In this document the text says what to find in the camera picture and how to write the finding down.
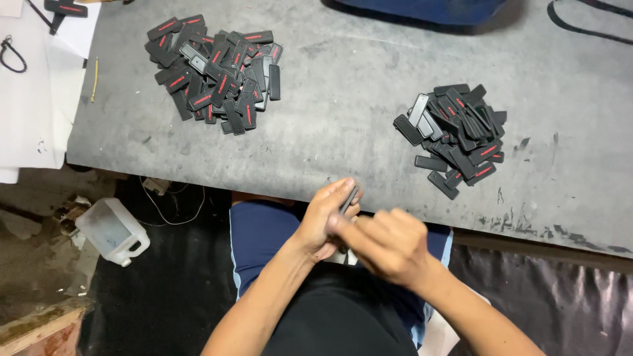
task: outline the black cord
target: black cord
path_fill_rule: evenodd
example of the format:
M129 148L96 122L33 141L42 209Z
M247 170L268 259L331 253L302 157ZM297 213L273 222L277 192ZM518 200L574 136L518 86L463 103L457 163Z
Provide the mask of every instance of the black cord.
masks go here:
M20 56L20 54L18 53L18 51L16 51L13 46L11 45L11 35L8 35L4 38L4 41L2 41L2 43L0 43L0 46L2 47L2 49L0 49L0 63L2 63L3 66L9 68L9 70L11 70L12 72L16 72L16 73L24 73L27 71L27 62L24 61L24 58L22 58L22 56ZM9 67L9 65L7 65L4 62L3 56L4 56L4 52L6 51L6 49L10 49L12 50L16 56L18 56L18 58L22 61L22 65L24 66L24 69L22 70L15 70L11 67Z
M620 42L620 43L624 43L624 44L633 44L633 40L630 40L630 39L626 39L626 38L622 38L622 37L618 37L618 36L614 36L614 35L610 35L610 34L604 34L602 32L585 30L585 29L581 29L580 27L576 27L576 26L571 26L569 23L564 22L556 14L556 11L554 10L554 3L556 1L557 0L553 0L552 2L550 2L548 4L548 16L549 16L549 19L552 20L552 22L556 26L560 27L561 29L572 31L572 32L577 32L579 34L585 34L585 35L596 36L596 37L600 37L600 38L604 38L604 39L610 39L612 41L616 41L616 42ZM603 3L602 1L598 1L598 0L578 0L578 1L580 1L581 3L583 3L585 5L589 5L592 8L596 8L598 10L608 11L608 12L611 12L611 13L614 13L614 14L618 14L618 15L622 15L622 16L633 18L633 11L627 10L627 9L624 9L624 8L620 8L618 6L614 6L614 5L611 5L611 4Z

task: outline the gray worktable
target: gray worktable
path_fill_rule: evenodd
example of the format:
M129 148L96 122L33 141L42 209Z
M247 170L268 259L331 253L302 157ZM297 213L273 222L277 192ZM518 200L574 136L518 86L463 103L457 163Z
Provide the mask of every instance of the gray worktable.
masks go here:
M364 210L402 207L428 222L633 257L633 47L559 29L547 3L515 1L479 35L357 17L319 1L104 3L68 161L297 200L351 175L365 188ZM630 20L561 3L574 25L633 33ZM146 32L198 13L209 33L270 29L284 46L282 100L245 135L182 122L154 81ZM413 166L422 148L392 121L418 92L459 82L484 84L486 101L508 111L506 160L451 201Z

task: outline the person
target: person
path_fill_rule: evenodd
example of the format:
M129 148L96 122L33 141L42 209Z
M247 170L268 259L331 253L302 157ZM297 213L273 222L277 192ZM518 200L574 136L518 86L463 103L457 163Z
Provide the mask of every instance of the person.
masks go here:
M355 185L347 178L321 188L300 223L288 201L234 192L238 299L202 356L416 355L422 341L412 342L410 326L421 301L477 355L544 355L429 253L424 223L398 208L357 216L362 189L340 215ZM323 262L337 239L362 265Z

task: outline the leather keychain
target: leather keychain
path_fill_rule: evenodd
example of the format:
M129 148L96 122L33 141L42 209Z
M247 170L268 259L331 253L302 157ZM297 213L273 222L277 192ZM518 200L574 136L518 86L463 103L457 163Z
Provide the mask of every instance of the leather keychain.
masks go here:
M8 35L8 36L6 36L4 38L2 43L0 43L0 47L2 47L2 49L0 49L0 63L2 63L3 66L9 68L9 70L11 70L12 72L15 72L15 73L24 73L24 72L27 71L27 62L24 61L24 58L22 58L22 56L20 56L18 51L16 51L13 48L13 46L11 45L11 35ZM18 58L22 61L22 65L24 66L24 69L22 69L22 70L15 70L15 69L9 67L9 65L7 65L4 62L3 56L4 56L4 52L6 51L7 48L12 50L15 53L15 55L18 56Z

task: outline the white plastic jug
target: white plastic jug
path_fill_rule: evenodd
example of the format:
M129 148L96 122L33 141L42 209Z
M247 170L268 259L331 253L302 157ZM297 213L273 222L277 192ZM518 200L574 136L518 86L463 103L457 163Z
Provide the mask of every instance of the white plastic jug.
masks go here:
M116 198L100 199L77 218L75 225L103 258L123 267L132 262L130 257L140 255L149 247L145 229ZM130 251L136 242L141 245Z

